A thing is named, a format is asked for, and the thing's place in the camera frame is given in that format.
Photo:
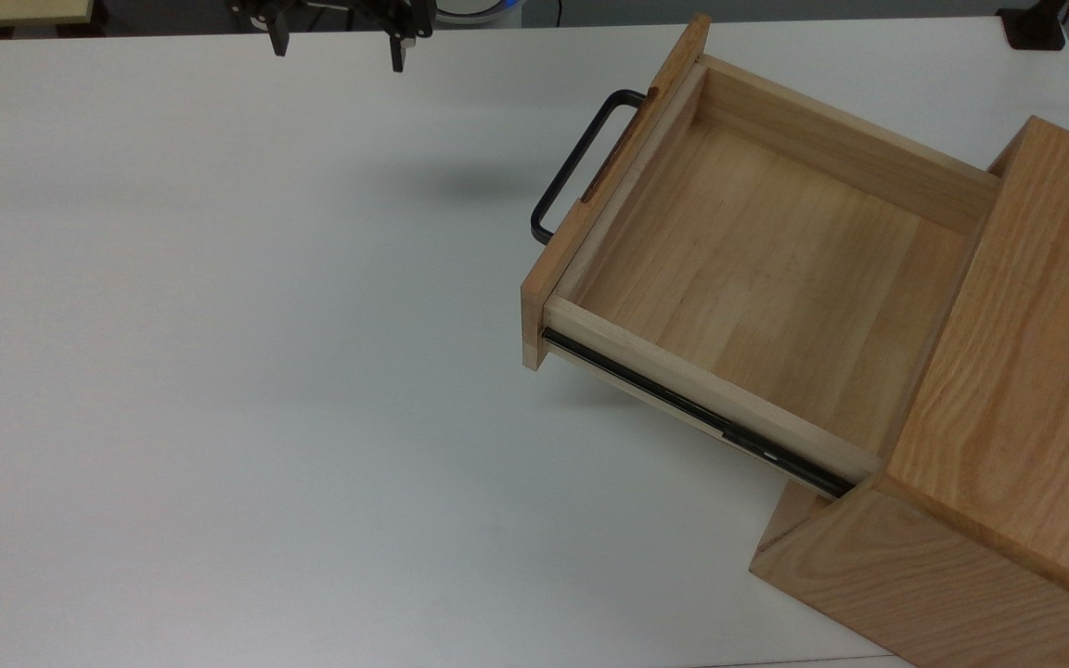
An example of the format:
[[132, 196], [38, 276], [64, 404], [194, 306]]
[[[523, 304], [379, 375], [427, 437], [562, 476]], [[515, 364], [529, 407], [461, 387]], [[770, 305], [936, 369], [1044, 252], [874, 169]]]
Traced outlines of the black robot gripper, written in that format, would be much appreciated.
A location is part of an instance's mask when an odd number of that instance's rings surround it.
[[286, 14], [296, 5], [360, 14], [390, 35], [392, 71], [397, 73], [405, 71], [408, 38], [427, 38], [433, 31], [433, 1], [229, 1], [228, 11], [270, 34], [273, 52], [285, 57], [291, 35]]

